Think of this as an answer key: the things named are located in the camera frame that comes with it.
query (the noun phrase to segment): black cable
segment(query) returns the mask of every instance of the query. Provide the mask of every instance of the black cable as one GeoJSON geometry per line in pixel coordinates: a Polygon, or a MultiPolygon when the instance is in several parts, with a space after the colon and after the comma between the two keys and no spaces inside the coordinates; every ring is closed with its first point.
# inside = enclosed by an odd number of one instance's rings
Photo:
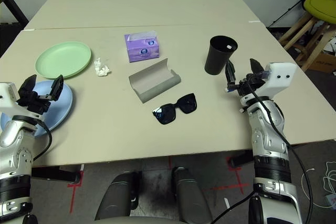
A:
{"type": "Polygon", "coordinates": [[[281,108],[277,105],[276,102],[274,102],[274,104],[275,104],[275,107],[277,107],[277,109],[280,111],[280,114],[282,115],[283,119],[285,119],[285,116],[283,115],[281,108]]]}
{"type": "Polygon", "coordinates": [[[260,97],[252,89],[252,87],[250,85],[250,81],[251,81],[251,78],[253,76],[255,76],[255,74],[251,75],[248,78],[248,80],[247,80],[248,88],[250,89],[250,91],[254,95],[254,97],[258,100],[258,102],[261,104],[261,106],[266,110],[267,116],[268,116],[268,120],[271,122],[272,128],[281,137],[281,139],[285,142],[285,144],[287,145],[287,147],[293,152],[295,158],[297,159],[297,161],[299,162],[299,164],[301,166],[301,169],[303,170],[303,174],[304,174],[306,182],[307,182],[308,192],[309,192],[309,198],[310,198],[309,209],[308,209],[308,214],[307,214],[307,218],[306,218],[306,224],[308,224],[309,221],[310,221],[310,218],[311,218],[312,211],[313,211],[313,199],[312,199],[313,193],[312,193],[310,180],[308,178],[305,166],[303,165],[301,159],[299,158],[299,155],[295,152],[293,146],[291,146],[291,144],[287,141],[287,139],[278,131],[277,127],[274,125],[274,122],[273,122],[272,117],[271,117],[271,112],[269,111],[269,109],[266,107],[266,105],[263,103],[263,101],[260,99],[260,97]]]}
{"type": "Polygon", "coordinates": [[[33,161],[35,161],[36,159],[38,159],[39,157],[41,157],[43,154],[45,154],[45,152],[50,148],[51,143],[52,143],[52,135],[50,130],[48,129],[48,127],[46,126],[46,124],[41,121],[41,120],[36,120],[37,124],[40,125],[48,134],[48,138],[49,138],[49,142],[48,145],[44,148],[44,150],[42,152],[40,152],[40,154],[38,154],[36,157],[34,157],[33,161]]]}
{"type": "Polygon", "coordinates": [[[274,25],[279,19],[281,19],[282,17],[284,17],[290,10],[292,10],[295,6],[297,6],[302,0],[299,0],[296,4],[294,4],[292,7],[288,8],[288,10],[282,14],[280,17],[278,17],[276,20],[274,20],[272,22],[272,24],[270,24],[268,27],[271,27],[272,25],[274,25]]]}
{"type": "Polygon", "coordinates": [[[249,198],[252,197],[252,195],[255,193],[255,191],[253,191],[252,193],[250,193],[249,195],[247,195],[244,199],[242,199],[241,201],[235,203],[234,205],[230,206],[228,209],[226,209],[224,212],[222,212],[220,215],[217,216],[216,219],[214,219],[211,224],[216,223],[221,217],[223,217],[226,213],[230,212],[232,209],[234,209],[235,207],[239,206],[240,204],[244,203],[245,201],[247,201],[249,198]]]}

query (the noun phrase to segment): cardboard box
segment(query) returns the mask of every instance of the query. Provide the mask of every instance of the cardboard box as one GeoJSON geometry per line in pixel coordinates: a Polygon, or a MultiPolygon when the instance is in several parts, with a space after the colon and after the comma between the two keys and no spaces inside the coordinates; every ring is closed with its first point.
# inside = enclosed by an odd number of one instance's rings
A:
{"type": "Polygon", "coordinates": [[[159,57],[159,43],[156,37],[130,41],[129,36],[126,34],[124,37],[130,62],[159,57]]]}
{"type": "Polygon", "coordinates": [[[321,52],[310,65],[309,69],[332,73],[336,70],[336,56],[321,52]]]}

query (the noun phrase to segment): purple tissue box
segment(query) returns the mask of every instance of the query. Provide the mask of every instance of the purple tissue box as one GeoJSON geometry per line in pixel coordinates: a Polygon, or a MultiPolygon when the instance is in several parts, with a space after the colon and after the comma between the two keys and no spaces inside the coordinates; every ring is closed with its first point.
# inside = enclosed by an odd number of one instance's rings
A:
{"type": "Polygon", "coordinates": [[[126,34],[124,37],[130,62],[154,59],[160,56],[159,43],[156,37],[133,41],[127,41],[129,34],[126,34]]]}

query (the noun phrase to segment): green plate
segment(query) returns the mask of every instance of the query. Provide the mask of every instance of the green plate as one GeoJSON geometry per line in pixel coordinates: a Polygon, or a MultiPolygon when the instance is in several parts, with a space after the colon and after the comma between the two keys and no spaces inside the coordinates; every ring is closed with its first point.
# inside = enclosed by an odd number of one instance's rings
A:
{"type": "Polygon", "coordinates": [[[36,72],[48,79],[74,76],[90,62],[91,50],[84,43],[68,41],[45,50],[35,62],[36,72]]]}

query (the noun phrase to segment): plate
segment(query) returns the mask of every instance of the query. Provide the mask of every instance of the plate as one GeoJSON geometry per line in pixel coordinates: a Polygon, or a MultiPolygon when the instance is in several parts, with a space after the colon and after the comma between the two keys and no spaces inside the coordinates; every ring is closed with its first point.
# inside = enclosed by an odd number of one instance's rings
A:
{"type": "MultiPolygon", "coordinates": [[[[36,83],[34,91],[39,95],[49,94],[51,91],[51,85],[54,81],[41,81],[36,83]]],[[[64,83],[63,90],[57,101],[51,101],[50,107],[47,113],[44,113],[44,122],[50,130],[53,130],[57,125],[59,125],[64,118],[67,116],[72,105],[72,91],[68,85],[64,83]]],[[[1,129],[3,130],[6,123],[10,121],[11,118],[2,113],[0,119],[1,129]]],[[[45,130],[37,125],[37,131],[35,136],[42,136],[46,134],[45,130]]]]}
{"type": "Polygon", "coordinates": [[[36,72],[48,79],[74,76],[90,62],[91,50],[82,42],[69,41],[45,50],[35,62],[36,72]]]}

